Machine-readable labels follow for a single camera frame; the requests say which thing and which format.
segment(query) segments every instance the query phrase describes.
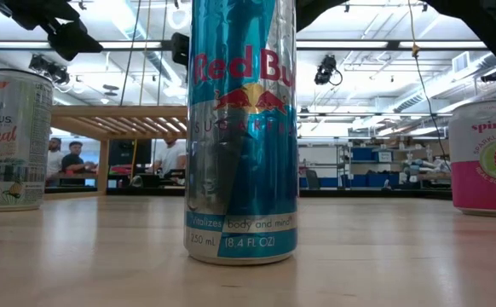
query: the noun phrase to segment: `computer monitor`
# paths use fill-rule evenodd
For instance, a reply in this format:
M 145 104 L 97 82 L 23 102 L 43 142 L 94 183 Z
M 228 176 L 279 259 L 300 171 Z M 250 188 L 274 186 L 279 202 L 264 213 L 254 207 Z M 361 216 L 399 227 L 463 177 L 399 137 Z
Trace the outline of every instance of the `computer monitor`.
M 110 141 L 110 165 L 130 165 L 135 152 L 135 140 Z M 136 164 L 145 165 L 152 163 L 152 140 L 138 140 L 136 145 Z

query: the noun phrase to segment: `celsius can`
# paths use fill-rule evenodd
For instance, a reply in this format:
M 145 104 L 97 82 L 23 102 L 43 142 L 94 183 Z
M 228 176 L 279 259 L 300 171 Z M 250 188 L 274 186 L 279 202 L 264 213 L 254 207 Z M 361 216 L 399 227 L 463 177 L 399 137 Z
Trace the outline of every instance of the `celsius can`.
M 496 215 L 496 101 L 457 108 L 449 130 L 454 206 Z
M 266 264 L 297 245 L 293 0 L 195 0 L 184 245 Z
M 0 69 L 0 211 L 40 206 L 52 101 L 48 79 Z

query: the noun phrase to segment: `white can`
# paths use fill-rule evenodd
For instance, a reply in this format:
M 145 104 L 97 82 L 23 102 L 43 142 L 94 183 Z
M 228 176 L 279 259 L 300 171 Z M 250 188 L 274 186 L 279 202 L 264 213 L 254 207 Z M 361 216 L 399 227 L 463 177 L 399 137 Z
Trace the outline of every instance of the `white can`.
M 0 69 L 0 211 L 38 209 L 45 190 L 53 86 Z
M 449 130 L 454 206 L 496 215 L 496 101 L 459 107 Z

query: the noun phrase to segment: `ceiling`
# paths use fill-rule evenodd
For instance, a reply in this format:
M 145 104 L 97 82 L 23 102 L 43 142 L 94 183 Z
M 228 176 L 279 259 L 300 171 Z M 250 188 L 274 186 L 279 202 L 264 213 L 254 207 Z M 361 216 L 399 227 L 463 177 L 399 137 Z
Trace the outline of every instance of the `ceiling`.
M 152 40 L 170 39 L 174 32 L 190 33 L 190 3 L 183 0 L 180 10 L 173 1 L 85 0 L 86 10 L 79 8 L 79 1 L 71 5 L 81 14 L 89 34 L 99 41 L 129 40 L 119 29 L 122 23 L 132 22 L 140 5 L 139 25 L 147 29 Z M 439 15 L 431 7 L 423 11 L 421 2 L 413 8 L 417 39 L 424 40 L 478 40 L 477 36 L 461 21 Z M 345 6 L 327 10 L 310 26 L 297 34 L 297 39 L 331 40 L 406 40 L 412 37 L 407 0 L 352 0 L 349 12 Z M 45 41 L 47 34 L 37 28 L 29 32 L 14 21 L 0 14 L 0 40 Z M 431 51 L 420 54 L 420 70 L 430 82 L 452 69 L 452 59 L 462 51 Z M 170 52 L 163 52 L 164 69 L 181 83 L 173 84 L 160 78 L 159 70 L 146 61 L 144 54 L 132 53 L 127 71 L 129 52 L 113 51 L 102 54 L 81 54 L 73 61 L 62 60 L 55 52 L 30 52 L 19 50 L 0 51 L 0 67 L 27 69 L 32 54 L 43 55 L 68 67 L 72 81 L 59 87 L 60 101 L 66 104 L 117 105 L 127 76 L 124 105 L 186 105 L 186 70 L 171 59 Z M 470 53 L 477 58 L 487 52 Z M 338 87 L 314 84 L 316 67 L 325 55 L 335 55 L 343 83 Z M 104 96 L 102 85 L 119 87 L 114 97 Z M 297 52 L 297 104 L 309 107 L 311 112 L 382 112 L 391 108 L 398 98 L 419 87 L 419 78 L 410 52 L 400 51 L 298 51 Z M 432 95 L 449 105 L 488 91 L 493 86 L 479 84 L 473 78 L 460 80 L 450 89 Z M 420 108 L 418 112 L 427 112 Z

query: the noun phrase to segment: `can lid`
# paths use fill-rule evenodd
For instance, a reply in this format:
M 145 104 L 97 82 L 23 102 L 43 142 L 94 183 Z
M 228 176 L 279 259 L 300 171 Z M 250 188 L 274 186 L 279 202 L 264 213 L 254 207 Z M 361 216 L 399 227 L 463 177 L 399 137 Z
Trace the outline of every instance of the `can lid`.
M 493 103 L 493 102 L 495 103 L 496 102 L 496 99 L 485 100 L 485 101 L 473 101 L 473 102 L 470 102 L 470 103 L 466 103 L 463 106 L 460 106 L 460 107 L 455 108 L 453 112 L 457 112 L 459 109 L 464 108 L 464 107 L 472 107 L 473 105 L 476 105 L 476 104 Z
M 23 70 L 20 70 L 20 69 L 14 69 L 14 68 L 0 68 L 0 72 L 20 72 L 20 73 L 25 73 L 25 74 L 29 74 L 29 75 L 32 75 L 32 76 L 35 76 L 35 77 L 40 77 L 43 80 L 51 83 L 51 79 L 49 79 L 47 77 L 44 77 L 42 75 L 39 75 L 37 73 L 34 73 L 34 72 L 26 72 L 26 71 L 23 71 Z

